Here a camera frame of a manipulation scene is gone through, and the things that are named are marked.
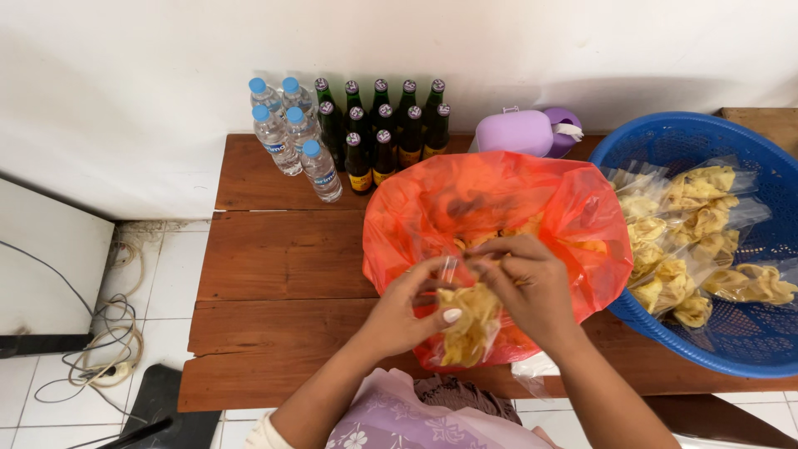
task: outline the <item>plastic water bottle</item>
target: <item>plastic water bottle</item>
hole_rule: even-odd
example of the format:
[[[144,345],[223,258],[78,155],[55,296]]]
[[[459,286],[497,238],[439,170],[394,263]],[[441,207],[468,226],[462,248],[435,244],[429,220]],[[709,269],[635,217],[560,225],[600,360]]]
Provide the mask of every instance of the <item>plastic water bottle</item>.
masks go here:
[[[252,108],[255,136],[275,160],[277,168],[290,177],[302,172],[302,162],[293,146],[287,145],[286,126],[264,105]]]
[[[269,112],[278,115],[280,118],[285,118],[285,113],[282,111],[282,98],[276,90],[272,89],[262,78],[252,78],[250,80],[250,104],[252,107],[257,105],[264,105],[269,108]]]
[[[288,130],[288,146],[302,154],[302,146],[310,139],[318,139],[318,125],[312,117],[302,113],[297,106],[286,112],[286,128]]]
[[[299,158],[302,161],[302,169],[305,170],[307,179],[310,180],[318,197],[325,203],[338,201],[343,193],[343,187],[341,179],[335,172],[335,163],[330,152],[311,139],[305,142],[305,151]]]
[[[295,77],[282,80],[282,104],[286,111],[296,106],[303,113],[309,116],[313,115],[313,98],[310,97],[307,89],[299,85],[299,81]]]

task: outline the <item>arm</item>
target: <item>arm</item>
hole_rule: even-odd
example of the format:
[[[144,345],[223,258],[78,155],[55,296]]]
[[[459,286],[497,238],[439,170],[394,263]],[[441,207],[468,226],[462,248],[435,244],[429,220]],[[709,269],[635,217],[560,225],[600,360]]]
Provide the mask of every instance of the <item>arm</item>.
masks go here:
[[[574,322],[565,264],[533,236],[498,238],[472,250],[484,281],[516,325],[559,366],[568,397],[595,449],[678,449],[662,421]]]
[[[452,308],[421,320],[413,316],[413,298],[443,259],[425,260],[391,283],[358,333],[275,411],[271,424],[287,443],[296,449],[324,447],[377,362],[409,351],[460,317],[462,311]]]

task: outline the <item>hand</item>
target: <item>hand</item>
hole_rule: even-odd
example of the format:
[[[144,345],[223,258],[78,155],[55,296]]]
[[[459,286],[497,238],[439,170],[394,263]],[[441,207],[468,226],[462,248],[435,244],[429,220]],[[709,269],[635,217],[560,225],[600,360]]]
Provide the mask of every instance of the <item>hand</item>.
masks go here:
[[[501,299],[516,325],[545,352],[556,352],[581,333],[574,321],[565,264],[532,235],[500,237],[469,251],[500,258],[474,268]]]
[[[434,291],[439,283],[429,276],[445,260],[445,256],[433,257],[402,273],[385,290],[350,343],[358,345],[362,351],[373,352],[377,360],[382,360],[407,352],[454,324],[463,313],[459,308],[437,310],[421,319],[413,315],[413,299],[420,293]]]

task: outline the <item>red plastic bag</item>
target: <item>red plastic bag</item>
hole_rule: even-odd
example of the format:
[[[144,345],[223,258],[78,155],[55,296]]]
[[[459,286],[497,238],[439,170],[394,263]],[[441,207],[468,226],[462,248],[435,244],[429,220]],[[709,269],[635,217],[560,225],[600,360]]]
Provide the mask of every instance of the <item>red plastic bag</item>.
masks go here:
[[[568,268],[578,323],[620,295],[632,269],[629,236],[618,200],[592,164],[494,151],[435,156],[384,181],[363,224],[363,274],[382,294],[410,266],[433,256],[459,254],[453,238],[477,238],[517,228],[543,213],[539,239]],[[579,242],[602,240],[605,252]],[[426,316],[435,306],[415,309]],[[432,362],[442,345],[437,334],[413,352],[425,369],[459,368]],[[487,359],[506,364],[540,349],[508,316]]]

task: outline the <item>person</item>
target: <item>person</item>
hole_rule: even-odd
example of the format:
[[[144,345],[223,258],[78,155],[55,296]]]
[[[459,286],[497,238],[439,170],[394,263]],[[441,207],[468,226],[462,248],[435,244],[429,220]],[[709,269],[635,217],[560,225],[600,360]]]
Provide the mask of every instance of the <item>person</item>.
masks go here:
[[[516,325],[559,366],[594,449],[679,448],[574,322],[565,264],[544,244],[529,235],[500,237],[470,253],[486,256],[473,259],[480,279],[501,299]],[[488,258],[500,260],[499,265]],[[280,408],[257,422],[246,448],[559,449],[539,428],[521,427],[507,400],[470,383],[437,376],[414,386],[410,376],[397,369],[373,369],[385,357],[414,348],[460,317],[462,311],[456,308],[423,319],[413,316],[414,298],[434,286],[431,275],[443,259],[422,261],[391,283],[362,328]]]

